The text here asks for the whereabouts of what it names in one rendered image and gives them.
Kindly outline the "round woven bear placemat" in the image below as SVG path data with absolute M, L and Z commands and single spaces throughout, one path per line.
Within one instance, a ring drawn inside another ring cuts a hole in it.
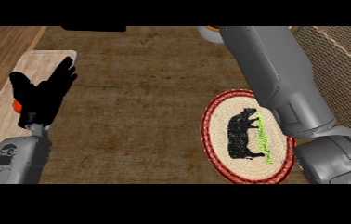
M 246 89 L 232 89 L 209 102 L 201 124 L 208 160 L 236 184 L 277 184 L 293 164 L 296 140 Z

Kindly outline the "brown wicker basket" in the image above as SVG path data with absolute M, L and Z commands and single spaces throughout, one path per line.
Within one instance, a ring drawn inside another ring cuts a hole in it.
M 338 124 L 351 128 L 351 26 L 293 26 Z

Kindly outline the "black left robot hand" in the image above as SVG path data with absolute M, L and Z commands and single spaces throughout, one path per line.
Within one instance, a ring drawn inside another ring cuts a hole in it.
M 10 73 L 12 95 L 22 105 L 18 126 L 49 126 L 55 120 L 63 97 L 77 79 L 72 58 L 65 57 L 50 77 L 35 85 L 21 72 Z

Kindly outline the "grey bowl with orange rim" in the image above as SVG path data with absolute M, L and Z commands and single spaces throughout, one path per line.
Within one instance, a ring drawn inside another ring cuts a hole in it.
M 221 34 L 218 31 L 212 31 L 211 29 L 208 29 L 205 26 L 199 26 L 198 27 L 198 32 L 202 36 L 202 38 L 217 44 L 221 44 L 224 42 Z

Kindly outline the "pale wooden cutting board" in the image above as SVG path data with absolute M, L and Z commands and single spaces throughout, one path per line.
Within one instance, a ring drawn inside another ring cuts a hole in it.
M 31 82 L 38 85 L 49 79 L 65 57 L 77 59 L 77 52 L 74 50 L 28 51 L 18 60 L 13 71 L 24 73 Z M 6 138 L 29 135 L 29 131 L 18 126 L 21 115 L 13 110 L 12 103 L 12 85 L 10 81 L 6 81 L 0 88 L 0 142 Z

